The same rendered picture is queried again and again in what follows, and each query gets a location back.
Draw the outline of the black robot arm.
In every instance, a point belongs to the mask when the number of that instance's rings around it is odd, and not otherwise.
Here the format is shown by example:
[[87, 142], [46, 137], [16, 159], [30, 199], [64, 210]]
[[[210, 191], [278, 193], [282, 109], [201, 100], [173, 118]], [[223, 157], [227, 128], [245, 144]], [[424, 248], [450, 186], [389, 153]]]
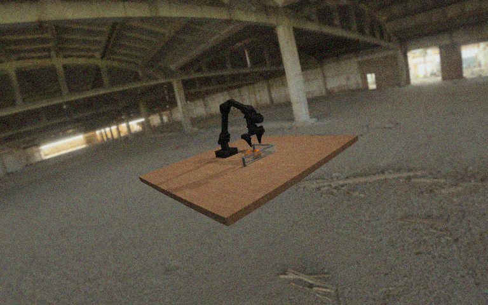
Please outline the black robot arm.
[[[246, 118], [247, 124], [253, 123], [262, 123], [264, 121], [264, 117], [255, 111], [255, 109], [251, 105], [244, 105], [240, 102], [235, 101], [234, 99], [228, 99], [223, 104], [220, 105], [220, 113], [222, 114], [222, 129], [219, 135], [218, 144], [221, 145], [221, 151], [228, 151], [230, 150], [228, 142], [230, 139], [230, 133], [227, 131], [227, 124], [228, 124], [228, 114], [230, 112], [231, 107], [235, 107], [241, 111], [241, 113], [245, 114], [243, 118]], [[251, 126], [251, 133], [260, 134], [264, 130], [263, 126]]]

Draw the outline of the clear l-shaped low wall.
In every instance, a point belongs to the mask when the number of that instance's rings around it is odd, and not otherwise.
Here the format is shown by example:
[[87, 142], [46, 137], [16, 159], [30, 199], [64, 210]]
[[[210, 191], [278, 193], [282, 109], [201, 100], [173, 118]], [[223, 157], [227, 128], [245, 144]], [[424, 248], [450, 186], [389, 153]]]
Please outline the clear l-shaped low wall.
[[[269, 147], [269, 146], [257, 146], [257, 145], [253, 145], [254, 151], [256, 149], [261, 150], [261, 149], [264, 149], [266, 147]], [[257, 162], [257, 161], [260, 161], [260, 160], [262, 160], [262, 159], [264, 159], [264, 158], [266, 158], [266, 157], [268, 157], [268, 156], [270, 156], [270, 155], [272, 155], [274, 153], [277, 153], [277, 152], [278, 151], [277, 151], [276, 145], [275, 146], [272, 146], [270, 148], [267, 148], [267, 149], [265, 149], [265, 150], [263, 150], [261, 152], [258, 152], [256, 154], [253, 154], [253, 155], [245, 158], [245, 164], [246, 164], [246, 166], [251, 165], [251, 164], [253, 164], [253, 163]]]

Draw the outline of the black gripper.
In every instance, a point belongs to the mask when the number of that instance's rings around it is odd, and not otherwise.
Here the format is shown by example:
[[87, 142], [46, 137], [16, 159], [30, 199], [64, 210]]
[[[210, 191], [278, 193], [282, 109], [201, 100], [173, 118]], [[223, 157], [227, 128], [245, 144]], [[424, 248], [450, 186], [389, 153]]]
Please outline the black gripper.
[[[253, 124], [247, 125], [247, 128], [248, 128], [248, 133], [245, 133], [245, 134], [241, 135], [241, 139], [246, 140], [246, 142], [249, 144], [249, 146], [250, 146], [250, 147], [252, 147], [252, 143], [251, 143], [251, 138], [250, 138], [250, 136], [251, 136], [251, 135], [255, 135], [255, 134], [256, 134], [256, 133], [254, 133], [254, 132], [253, 132], [253, 133], [251, 133], [251, 131], [250, 131], [250, 130], [251, 130], [251, 126], [252, 126], [252, 125], [253, 125], [253, 126], [255, 126], [256, 124], [255, 124], [255, 123], [253, 123]], [[262, 133], [260, 133], [260, 134], [256, 134], [256, 136], [257, 136], [257, 139], [258, 139], [259, 143], [261, 143], [261, 138], [262, 138], [262, 135], [264, 134], [264, 132], [265, 132], [265, 129], [262, 131]]]

